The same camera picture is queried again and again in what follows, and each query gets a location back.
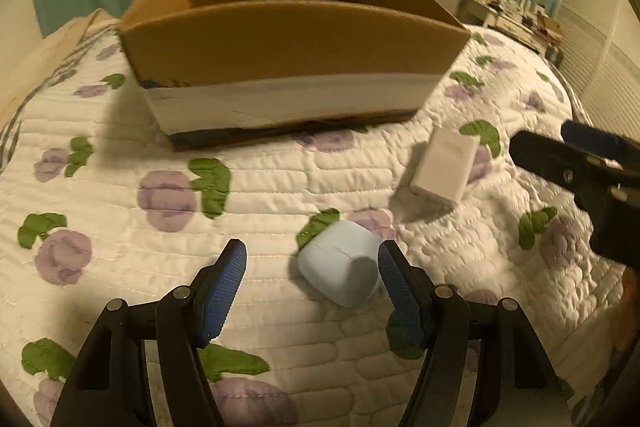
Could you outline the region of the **floral quilted bedspread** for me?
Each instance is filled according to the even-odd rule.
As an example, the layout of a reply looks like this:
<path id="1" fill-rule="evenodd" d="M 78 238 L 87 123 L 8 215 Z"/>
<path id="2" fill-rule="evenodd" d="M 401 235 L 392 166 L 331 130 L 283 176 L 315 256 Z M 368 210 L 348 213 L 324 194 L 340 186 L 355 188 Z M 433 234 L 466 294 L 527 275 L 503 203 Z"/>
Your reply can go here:
<path id="1" fill-rule="evenodd" d="M 393 239 L 466 299 L 520 303 L 577 426 L 634 328 L 624 270 L 590 251 L 573 197 L 516 168 L 511 135 L 557 138 L 585 111 L 561 74 L 475 28 L 416 117 L 178 153 L 158 129 L 114 23 L 80 40 L 1 129 L 1 380 L 35 426 L 53 415 L 107 301 L 190 282 L 228 239 L 247 269 L 201 359 L 235 425 L 393 426 L 422 361 L 384 291 L 344 309 L 299 273 L 337 221 Z M 480 138 L 457 206 L 409 184 L 436 127 Z"/>

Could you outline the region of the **white charger adapter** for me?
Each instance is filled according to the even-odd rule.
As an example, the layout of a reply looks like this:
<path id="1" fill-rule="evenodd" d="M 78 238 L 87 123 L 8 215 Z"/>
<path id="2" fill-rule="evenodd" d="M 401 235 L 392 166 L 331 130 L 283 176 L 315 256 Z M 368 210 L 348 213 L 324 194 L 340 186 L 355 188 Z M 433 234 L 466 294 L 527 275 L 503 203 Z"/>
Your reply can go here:
<path id="1" fill-rule="evenodd" d="M 477 135 L 436 127 L 416 165 L 410 190 L 448 206 L 457 206 L 468 183 L 478 144 Z"/>

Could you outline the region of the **beige pillow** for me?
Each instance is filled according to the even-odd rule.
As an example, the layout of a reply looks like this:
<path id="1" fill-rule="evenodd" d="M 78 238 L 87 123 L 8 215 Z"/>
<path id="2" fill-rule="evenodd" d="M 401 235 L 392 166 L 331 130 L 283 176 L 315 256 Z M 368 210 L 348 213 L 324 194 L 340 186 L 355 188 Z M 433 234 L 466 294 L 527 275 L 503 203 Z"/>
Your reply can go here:
<path id="1" fill-rule="evenodd" d="M 35 87 L 49 78 L 79 46 L 80 40 L 89 37 L 107 24 L 119 19 L 102 9 L 89 15 L 74 17 L 53 34 L 38 43 L 33 51 L 18 61 L 9 72 L 1 74 L 1 127 L 12 118 Z"/>

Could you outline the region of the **light blue earbuds case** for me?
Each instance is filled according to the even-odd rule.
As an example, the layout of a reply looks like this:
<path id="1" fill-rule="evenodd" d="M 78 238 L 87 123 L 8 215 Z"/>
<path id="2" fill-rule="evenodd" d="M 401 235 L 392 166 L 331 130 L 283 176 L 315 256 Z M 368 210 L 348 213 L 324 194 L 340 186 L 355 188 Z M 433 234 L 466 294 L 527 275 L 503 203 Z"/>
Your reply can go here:
<path id="1" fill-rule="evenodd" d="M 381 285 L 378 246 L 381 239 L 352 221 L 337 221 L 314 236 L 298 253 L 303 278 L 343 308 L 367 303 Z"/>

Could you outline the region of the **brown cardboard box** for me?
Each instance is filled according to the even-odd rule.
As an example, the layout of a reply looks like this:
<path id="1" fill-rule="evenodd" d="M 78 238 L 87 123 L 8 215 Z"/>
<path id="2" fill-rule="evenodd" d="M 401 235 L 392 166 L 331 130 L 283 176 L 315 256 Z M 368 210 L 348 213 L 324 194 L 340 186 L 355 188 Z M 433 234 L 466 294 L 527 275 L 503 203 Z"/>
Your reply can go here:
<path id="1" fill-rule="evenodd" d="M 117 32 L 178 150 L 410 119 L 470 38 L 436 0 L 134 0 Z"/>

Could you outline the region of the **white dressing table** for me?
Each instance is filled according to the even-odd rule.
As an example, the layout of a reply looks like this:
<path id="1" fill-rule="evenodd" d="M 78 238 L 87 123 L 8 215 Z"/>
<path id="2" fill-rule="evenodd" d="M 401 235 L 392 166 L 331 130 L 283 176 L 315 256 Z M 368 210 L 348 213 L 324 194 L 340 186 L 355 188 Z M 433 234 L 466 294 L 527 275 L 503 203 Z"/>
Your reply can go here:
<path id="1" fill-rule="evenodd" d="M 561 41 L 546 30 L 541 30 L 528 15 L 518 11 L 509 11 L 508 7 L 497 1 L 460 0 L 456 17 L 468 25 L 498 31 L 538 55 L 549 56 L 559 52 Z"/>

